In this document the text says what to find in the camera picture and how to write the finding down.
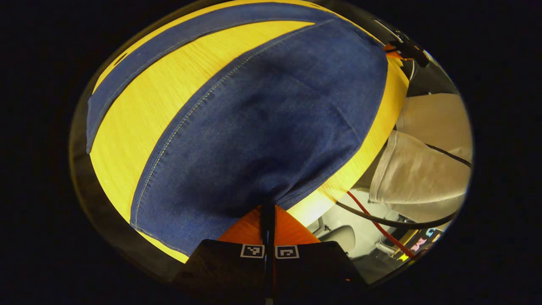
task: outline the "black cable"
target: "black cable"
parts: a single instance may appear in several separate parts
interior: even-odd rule
[[[273,259],[275,245],[275,203],[266,201],[262,205],[260,215],[260,226],[262,234],[262,243],[265,246],[265,265],[264,265],[264,295],[266,298],[273,298]]]
[[[438,147],[434,147],[433,145],[429,145],[429,144],[427,144],[427,143],[426,143],[426,145],[427,145],[429,148],[432,148],[432,149],[434,149],[434,150],[436,150],[436,151],[440,151],[441,153],[447,155],[448,157],[450,157],[450,158],[452,158],[452,159],[455,159],[455,160],[457,160],[457,161],[459,161],[459,162],[465,164],[466,166],[468,166],[468,167],[470,167],[470,168],[473,167],[473,165],[472,165],[470,162],[468,162],[467,160],[465,160],[465,159],[463,159],[463,158],[459,158],[459,157],[456,156],[456,155],[452,155],[452,154],[450,154],[449,152],[447,152],[447,151],[445,151],[445,150],[443,150],[443,149],[440,149],[440,148],[438,148]]]
[[[440,225],[443,225],[445,223],[448,223],[450,221],[452,221],[452,219],[457,215],[457,211],[444,217],[444,218],[441,218],[441,219],[437,219],[435,221],[429,221],[427,223],[402,223],[400,221],[393,221],[393,220],[387,220],[387,219],[383,219],[383,218],[380,218],[380,217],[375,217],[373,215],[369,215],[369,214],[366,214],[366,213],[363,213],[361,211],[358,211],[354,208],[351,208],[345,204],[342,204],[340,202],[337,202],[336,205],[340,206],[341,208],[351,212],[351,213],[354,213],[358,216],[361,216],[365,219],[369,219],[371,221],[374,221],[376,223],[379,223],[379,224],[382,224],[382,225],[386,225],[386,226],[390,226],[390,227],[396,227],[396,228],[407,228],[407,229],[425,229],[425,228],[434,228],[434,227],[438,227]]]

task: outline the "stitching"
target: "stitching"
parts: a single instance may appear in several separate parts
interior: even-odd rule
[[[139,67],[136,71],[134,71],[132,74],[130,74],[129,77],[127,77],[123,82],[122,84],[120,84],[120,86],[117,88],[117,90],[115,90],[115,92],[113,92],[108,98],[107,98],[107,103],[104,104],[104,106],[102,107],[102,109],[100,110],[100,113],[98,115],[98,118],[102,117],[104,115],[104,111],[107,111],[107,109],[109,109],[109,107],[107,107],[106,105],[110,105],[112,103],[112,97],[114,97],[115,95],[117,95],[117,93],[119,92],[119,90],[124,90],[124,85],[126,85],[127,82],[129,81],[132,81],[132,77],[138,73],[140,73],[141,71],[145,70],[148,68],[148,64],[150,62],[153,62],[156,58],[158,57],[161,57],[163,56],[165,53],[168,53],[170,51],[170,49],[172,48],[177,48],[178,46],[180,45],[183,45],[183,44],[186,44],[188,42],[191,42],[191,41],[194,41],[198,38],[201,38],[203,36],[207,36],[209,34],[212,34],[213,32],[215,31],[218,31],[218,30],[221,30],[221,29],[229,29],[229,28],[232,28],[232,27],[236,27],[236,26],[240,26],[240,25],[244,25],[244,24],[252,24],[252,23],[258,23],[258,22],[264,22],[264,21],[308,21],[308,19],[302,19],[302,18],[299,18],[299,19],[296,19],[296,18],[293,18],[293,19],[288,19],[288,20],[284,20],[284,19],[281,19],[281,18],[262,18],[262,19],[258,19],[258,20],[253,20],[253,21],[250,21],[250,22],[246,22],[246,21],[243,21],[243,22],[236,22],[236,23],[233,23],[233,24],[229,24],[227,26],[222,26],[222,27],[218,27],[218,28],[214,28],[214,29],[211,29],[207,32],[205,32],[204,34],[201,34],[201,35],[196,35],[196,36],[192,36],[192,37],[189,37],[187,39],[184,39],[184,40],[181,40],[177,43],[175,43],[174,45],[170,46],[169,48],[163,50],[162,52],[158,53],[156,56],[154,56],[153,58],[149,59],[148,61],[146,61],[141,67]],[[94,122],[94,126],[92,127],[92,135],[94,135],[97,130],[96,130],[96,125],[98,124],[98,122],[101,123],[101,120],[96,120],[96,122]]]
[[[177,248],[177,247],[174,247],[174,246],[172,246],[172,245],[170,245],[170,244],[168,244],[168,243],[162,241],[160,238],[155,237],[153,234],[151,234],[151,233],[145,231],[144,229],[142,229],[142,228],[140,228],[140,227],[138,227],[138,226],[136,226],[136,225],[133,225],[133,227],[134,227],[136,230],[142,231],[142,232],[145,233],[146,235],[148,235],[148,236],[150,236],[150,237],[156,239],[157,241],[161,242],[161,243],[162,243],[163,245],[165,245],[166,247],[168,247],[168,248],[170,248],[170,249],[173,249],[173,250],[177,250],[177,251],[181,252],[182,254],[184,254],[184,255],[186,255],[186,256],[190,256],[187,252],[185,252],[185,251],[183,251],[183,250],[181,250],[181,249],[179,249],[179,248]]]
[[[200,104],[216,89],[216,87],[218,87],[222,82],[224,82],[228,77],[230,77],[235,71],[237,71],[241,66],[243,66],[245,63],[247,63],[249,60],[251,60],[252,58],[254,58],[255,56],[259,55],[260,53],[263,53],[264,51],[278,45],[279,43],[287,40],[287,39],[290,39],[291,37],[295,36],[295,35],[298,35],[300,33],[304,33],[308,30],[311,30],[311,29],[315,29],[319,26],[323,26],[324,24],[326,23],[329,23],[333,20],[328,20],[328,21],[325,21],[321,24],[316,24],[316,25],[313,25],[313,26],[310,26],[310,27],[307,27],[307,28],[302,28],[301,30],[298,30],[284,38],[282,38],[281,40],[278,40],[276,42],[274,42],[273,44],[271,45],[268,45],[267,47],[261,49],[260,51],[254,53],[253,55],[251,55],[249,58],[245,59],[242,63],[240,63],[237,67],[235,67],[234,69],[232,69],[230,72],[228,72],[228,74],[226,74],[225,76],[223,76],[211,89],[208,90],[207,94],[205,96],[203,96],[193,107],[192,109],[190,110],[190,112],[183,118],[183,120],[179,123],[179,125],[175,128],[175,131],[170,135],[167,143],[164,145],[162,151],[160,152],[160,155],[158,156],[157,160],[154,162],[154,165],[151,169],[151,172],[149,173],[148,177],[147,177],[147,180],[145,181],[145,184],[143,186],[143,190],[141,191],[141,194],[139,195],[139,200],[138,200],[138,203],[137,203],[137,207],[135,208],[135,220],[134,220],[134,225],[137,226],[137,217],[138,217],[138,211],[139,211],[139,206],[141,204],[141,199],[143,197],[143,194],[145,193],[145,190],[147,188],[147,185],[149,183],[149,179],[151,178],[152,174],[154,173],[154,169],[156,168],[156,166],[158,165],[158,162],[160,162],[160,159],[162,158],[162,155],[164,154],[165,150],[167,149],[167,147],[169,146],[169,144],[171,143],[171,141],[173,140],[173,138],[175,137],[175,135],[177,134],[178,130],[181,128],[181,126],[184,125],[184,122],[186,122],[186,120],[192,115],[192,113],[194,113],[194,111],[200,106]]]

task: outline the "black background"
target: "black background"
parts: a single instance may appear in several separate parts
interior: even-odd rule
[[[124,261],[92,229],[70,179],[67,142],[79,94],[99,65],[171,0],[2,4],[5,201],[2,301],[189,303]],[[359,303],[527,302],[536,253],[521,225],[534,169],[540,61],[534,5],[506,1],[367,1],[360,7],[426,48],[463,94],[476,141],[467,205],[414,267]],[[15,207],[14,212],[7,212]]]

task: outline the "yellow wooden surface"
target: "yellow wooden surface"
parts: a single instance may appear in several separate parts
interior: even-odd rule
[[[96,85],[94,86],[94,91],[96,90],[96,88],[98,88],[98,85],[100,85],[100,83],[104,80],[105,76],[107,76],[109,74],[109,72],[111,72],[111,70],[115,67],[115,63],[118,65],[117,61],[119,60],[119,58],[122,58],[125,54],[126,56],[128,56],[130,53],[132,53],[133,51],[135,51],[137,48],[139,48],[141,45],[143,45],[145,42],[149,41],[151,38],[155,37],[156,35],[162,33],[163,31],[171,28],[171,27],[174,27],[182,22],[185,22],[189,19],[192,19],[194,17],[197,17],[197,16],[200,16],[200,15],[203,15],[203,14],[206,14],[208,12],[211,12],[211,11],[214,11],[214,10],[218,10],[218,9],[223,9],[223,8],[227,8],[227,7],[234,7],[236,5],[242,5],[242,4],[250,4],[250,3],[265,3],[265,2],[277,2],[277,3],[290,3],[290,4],[297,4],[297,5],[303,5],[305,7],[311,7],[311,8],[315,8],[315,9],[320,9],[320,10],[324,10],[324,11],[328,11],[328,12],[332,12],[326,8],[323,8],[317,4],[314,4],[314,3],[311,3],[311,2],[308,2],[308,1],[300,1],[300,0],[273,0],[273,1],[269,1],[269,0],[235,0],[235,1],[229,1],[229,2],[224,2],[224,3],[220,3],[220,4],[216,4],[216,5],[212,5],[210,7],[207,7],[207,8],[204,8],[204,9],[201,9],[201,10],[198,10],[198,11],[195,11],[195,12],[192,12],[190,14],[187,14],[185,16],[182,16],[181,18],[179,19],[175,19],[161,27],[159,27],[158,29],[150,32],[149,34],[147,34],[145,37],[143,37],[142,39],[138,40],[136,43],[134,43],[133,45],[129,46],[124,52],[122,52],[117,58],[115,58],[115,60],[113,60],[111,62],[111,64],[102,72],[102,74],[98,77],[98,80],[96,82]],[[352,24],[354,24],[356,27],[360,28],[361,30],[365,31],[364,29],[362,29],[361,27],[359,27],[357,24],[353,23],[352,21],[340,16],[339,14],[337,13],[334,13],[335,15],[339,16],[340,18],[344,19],[344,20],[347,20],[349,22],[351,22]],[[374,37],[371,33],[365,31],[367,34],[369,34],[371,37],[373,37],[374,39],[376,39],[376,37]]]
[[[202,11],[224,5],[266,1],[234,2]],[[202,11],[192,13],[191,17],[202,14]],[[187,20],[187,16],[180,18],[179,22],[176,20],[161,27],[160,31],[154,31],[146,39]],[[147,159],[158,138],[184,103],[234,58],[275,37],[311,24],[297,21],[252,23],[201,37],[158,60],[125,88],[98,129],[91,160],[105,193],[126,221],[130,221],[133,195]],[[333,206],[361,177],[380,151],[397,120],[408,87],[408,80],[399,66],[399,61],[389,60],[384,97],[361,149],[322,186],[288,210],[303,225],[308,226]],[[111,67],[104,71],[99,82],[109,71]],[[173,258],[181,262],[188,260],[186,255],[140,234]]]

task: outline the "orange object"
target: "orange object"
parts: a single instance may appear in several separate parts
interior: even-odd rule
[[[387,45],[384,46],[383,50],[384,51],[389,51],[389,50],[393,50],[395,49],[394,46],[392,46],[390,43],[388,43]],[[401,60],[412,60],[412,58],[403,58],[398,52],[391,52],[391,53],[386,53],[386,56],[387,57],[390,57],[390,58],[397,58],[397,59],[401,59]]]
[[[261,245],[260,214],[262,206],[248,212],[231,226],[220,238],[221,242]],[[275,206],[275,246],[303,245],[320,241],[307,228],[288,214],[284,209]]]

